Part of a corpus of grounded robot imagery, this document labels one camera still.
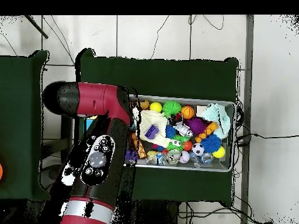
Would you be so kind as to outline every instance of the red ball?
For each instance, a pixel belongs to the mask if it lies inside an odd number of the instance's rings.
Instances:
[[[193,144],[191,141],[184,142],[184,151],[190,151]]]

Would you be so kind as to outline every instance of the metal pole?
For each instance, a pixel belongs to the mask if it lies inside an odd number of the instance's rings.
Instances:
[[[253,59],[253,15],[247,15],[247,32],[246,32],[246,63],[245,63],[245,85],[244,85],[244,126],[250,130],[251,127],[251,83],[252,83],[252,59]],[[249,142],[249,136],[244,138],[244,143]],[[243,160],[242,160],[242,187],[241,187],[241,211],[248,214],[248,191],[249,191],[249,148],[250,144],[243,147]],[[241,214],[241,224],[247,223],[247,217]]]

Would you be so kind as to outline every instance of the light blue cloth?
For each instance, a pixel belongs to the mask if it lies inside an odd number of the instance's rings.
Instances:
[[[218,125],[214,134],[220,139],[224,139],[228,136],[228,132],[231,128],[231,120],[229,116],[227,116],[224,106],[213,103],[209,104],[201,114],[201,117],[207,121],[215,122]]]

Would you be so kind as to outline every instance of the blue spiky ball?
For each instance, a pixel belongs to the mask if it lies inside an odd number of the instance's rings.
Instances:
[[[204,151],[206,153],[213,153],[220,149],[221,140],[215,134],[211,134],[211,135],[207,136],[206,138],[204,138],[201,141],[201,144],[203,145]]]
[[[170,125],[166,126],[165,132],[166,132],[166,137],[170,138],[170,139],[172,139],[176,134],[176,131],[175,131],[174,127],[172,127]]]

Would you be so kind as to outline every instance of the yellow toy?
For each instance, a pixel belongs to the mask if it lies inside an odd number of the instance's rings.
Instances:
[[[159,154],[160,152],[159,151],[149,151],[149,152],[147,152],[147,156],[154,156],[154,155],[157,155],[157,154]]]
[[[225,149],[221,146],[218,151],[212,153],[215,158],[222,158],[225,156]]]
[[[184,119],[189,120],[194,116],[194,109],[192,106],[184,106],[181,113]]]
[[[137,136],[136,136],[135,133],[132,133],[132,139],[134,141],[134,145],[135,145],[135,148],[136,148],[136,150],[138,152],[139,158],[145,158],[145,157],[147,157],[147,154],[146,154],[146,152],[145,152],[145,150],[143,148],[143,145],[142,145],[142,143],[141,143],[140,140],[139,140],[139,142],[137,141]]]
[[[159,102],[153,102],[149,107],[152,111],[157,111],[159,113],[162,111],[162,105]]]
[[[148,110],[148,108],[150,107],[150,103],[148,102],[148,100],[140,102],[140,107],[142,110]]]
[[[202,139],[209,136],[213,131],[215,131],[218,128],[218,125],[215,122],[212,122],[203,133],[199,134],[197,137],[195,137],[196,142],[201,142]]]

